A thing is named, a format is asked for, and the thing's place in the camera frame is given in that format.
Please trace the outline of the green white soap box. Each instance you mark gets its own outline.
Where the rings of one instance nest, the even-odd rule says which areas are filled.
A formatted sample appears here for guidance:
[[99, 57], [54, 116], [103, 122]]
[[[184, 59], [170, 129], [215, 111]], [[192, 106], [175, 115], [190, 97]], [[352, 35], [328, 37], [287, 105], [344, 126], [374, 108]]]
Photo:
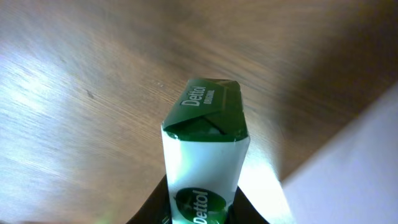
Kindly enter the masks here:
[[189, 80], [161, 133], [172, 223], [225, 223], [250, 143], [239, 83]]

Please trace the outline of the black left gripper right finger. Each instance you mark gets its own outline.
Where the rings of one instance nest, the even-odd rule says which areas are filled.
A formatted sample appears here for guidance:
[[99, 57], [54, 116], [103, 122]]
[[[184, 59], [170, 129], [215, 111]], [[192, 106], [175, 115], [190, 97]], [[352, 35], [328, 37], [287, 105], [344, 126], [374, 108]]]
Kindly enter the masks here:
[[238, 187], [234, 202], [229, 207], [226, 224], [269, 224], [254, 208], [243, 191]]

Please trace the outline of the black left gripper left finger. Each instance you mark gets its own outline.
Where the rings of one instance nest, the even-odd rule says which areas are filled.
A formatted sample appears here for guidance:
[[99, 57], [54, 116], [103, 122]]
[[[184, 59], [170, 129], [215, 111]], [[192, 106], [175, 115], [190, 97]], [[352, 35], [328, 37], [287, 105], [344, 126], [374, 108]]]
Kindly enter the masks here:
[[171, 208], [167, 177], [163, 176], [142, 207], [126, 224], [171, 224]]

